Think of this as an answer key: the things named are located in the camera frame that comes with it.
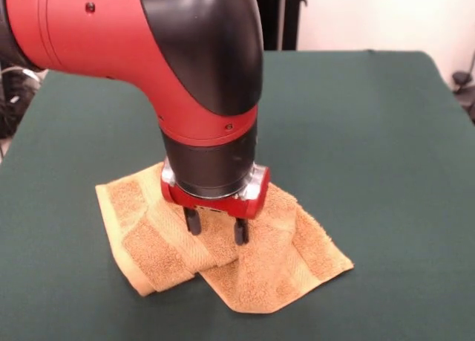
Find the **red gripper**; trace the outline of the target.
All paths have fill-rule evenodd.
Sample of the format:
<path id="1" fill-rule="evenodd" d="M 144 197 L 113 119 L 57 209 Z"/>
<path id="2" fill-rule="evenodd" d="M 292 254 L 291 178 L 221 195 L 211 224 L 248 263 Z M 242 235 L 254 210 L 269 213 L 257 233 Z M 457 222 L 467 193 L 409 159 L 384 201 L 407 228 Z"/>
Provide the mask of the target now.
<path id="1" fill-rule="evenodd" d="M 201 234 L 201 222 L 196 207 L 226 212 L 235 217 L 235 243 L 245 245 L 249 242 L 247 219 L 255 218 L 264 206 L 269 187 L 270 171 L 268 168 L 253 168 L 250 181 L 242 190 L 224 198 L 205 199 L 190 195 L 181 189 L 175 181 L 171 168 L 162 168 L 160 172 L 161 193 L 167 202 L 185 207 L 186 226 L 192 235 Z"/>

